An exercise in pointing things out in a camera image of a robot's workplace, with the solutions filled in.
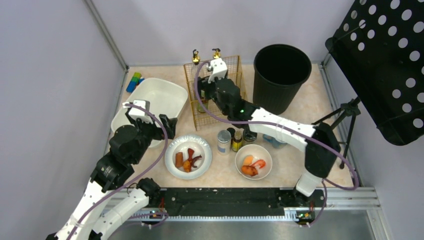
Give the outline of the yellow cap sauce bottle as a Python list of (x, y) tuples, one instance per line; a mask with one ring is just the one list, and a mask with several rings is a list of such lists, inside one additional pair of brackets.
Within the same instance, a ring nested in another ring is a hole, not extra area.
[(196, 109), (197, 112), (203, 114), (209, 108), (209, 100), (201, 96), (200, 101), (197, 102)]

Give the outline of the dark sauce glass bottle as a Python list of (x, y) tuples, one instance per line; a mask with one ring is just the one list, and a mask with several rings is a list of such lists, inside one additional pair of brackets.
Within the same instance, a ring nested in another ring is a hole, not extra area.
[[(199, 57), (199, 51), (194, 49), (192, 51), (192, 67), (190, 70), (191, 73), (191, 77), (190, 79), (192, 80), (192, 87), (194, 90), (196, 90), (195, 88), (195, 80), (198, 80), (198, 78), (203, 78), (204, 77), (204, 71), (202, 67), (199, 67), (199, 64), (201, 62), (201, 59)], [(198, 77), (196, 77), (196, 72), (198, 71), (198, 69), (200, 69)]]

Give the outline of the silver lid white can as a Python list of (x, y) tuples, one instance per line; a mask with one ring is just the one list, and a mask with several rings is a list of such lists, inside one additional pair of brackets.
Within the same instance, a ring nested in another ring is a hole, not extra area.
[(217, 150), (221, 155), (228, 155), (231, 150), (232, 136), (228, 130), (221, 130), (217, 134)]

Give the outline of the small yellow label bottle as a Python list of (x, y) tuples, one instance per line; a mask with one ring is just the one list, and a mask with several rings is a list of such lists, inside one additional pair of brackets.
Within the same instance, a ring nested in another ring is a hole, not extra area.
[(234, 152), (238, 152), (243, 145), (242, 141), (243, 141), (243, 133), (239, 130), (235, 131), (232, 136), (231, 149)]

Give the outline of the clear gold-top oil bottle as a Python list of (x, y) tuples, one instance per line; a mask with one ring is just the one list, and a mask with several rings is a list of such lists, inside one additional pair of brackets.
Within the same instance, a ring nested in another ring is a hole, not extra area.
[(213, 59), (221, 58), (221, 50), (219, 48), (213, 48), (212, 51), (214, 51)]

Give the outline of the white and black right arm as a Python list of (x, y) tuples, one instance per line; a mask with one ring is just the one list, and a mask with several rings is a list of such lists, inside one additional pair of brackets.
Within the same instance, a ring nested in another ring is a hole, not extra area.
[(214, 119), (228, 123), (239, 129), (269, 135), (278, 142), (287, 143), (304, 153), (304, 173), (297, 180), (294, 191), (310, 197), (323, 183), (336, 159), (343, 159), (341, 147), (330, 125), (302, 124), (273, 114), (241, 98), (240, 89), (229, 78), (209, 81), (195, 76), (194, 92), (200, 99), (205, 90), (205, 98), (213, 100), (224, 117), (208, 111)]

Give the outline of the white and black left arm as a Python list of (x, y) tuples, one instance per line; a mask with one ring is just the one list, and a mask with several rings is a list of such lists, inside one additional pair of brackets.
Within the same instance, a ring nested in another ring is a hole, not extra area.
[(158, 185), (148, 180), (113, 209), (103, 214), (112, 195), (128, 186), (126, 181), (153, 141), (172, 140), (178, 119), (165, 114), (126, 112), (122, 125), (109, 140), (109, 151), (97, 162), (77, 207), (65, 225), (48, 240), (107, 240), (131, 215), (149, 203)]

